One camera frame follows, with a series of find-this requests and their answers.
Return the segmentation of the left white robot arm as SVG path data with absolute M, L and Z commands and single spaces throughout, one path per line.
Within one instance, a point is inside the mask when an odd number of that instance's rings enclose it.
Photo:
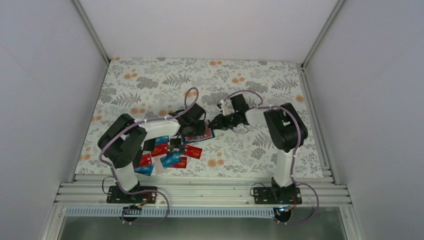
M 162 136 L 201 136 L 205 133 L 206 111 L 198 104 L 159 118 L 136 121 L 129 114 L 120 115 L 97 142 L 99 160 L 108 165 L 120 188 L 119 196 L 131 203 L 139 197 L 139 180 L 133 161 L 143 147 L 151 150 Z

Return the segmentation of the blue leather card holder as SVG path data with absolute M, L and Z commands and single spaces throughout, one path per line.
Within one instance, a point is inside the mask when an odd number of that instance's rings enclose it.
M 205 123 L 205 133 L 203 135 L 188 136 L 188 135 L 181 134 L 180 136 L 181 136 L 182 142 L 184 144 L 190 144 L 190 143 L 197 143 L 197 142 L 202 142 L 202 141 L 215 138 L 214 130 L 209 128 L 210 120 L 206 119 L 204 123 Z

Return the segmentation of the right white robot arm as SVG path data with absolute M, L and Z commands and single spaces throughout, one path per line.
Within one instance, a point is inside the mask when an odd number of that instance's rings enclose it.
M 267 126 L 273 145 L 277 149 L 276 170 L 272 177 L 271 198 L 278 204 L 290 197 L 288 186 L 296 185 L 294 167 L 297 150 L 308 137 L 308 129 L 292 103 L 250 107 L 242 94 L 230 98 L 233 112 L 229 113 L 221 102 L 221 113 L 210 123 L 213 130 L 230 130 L 243 125 Z

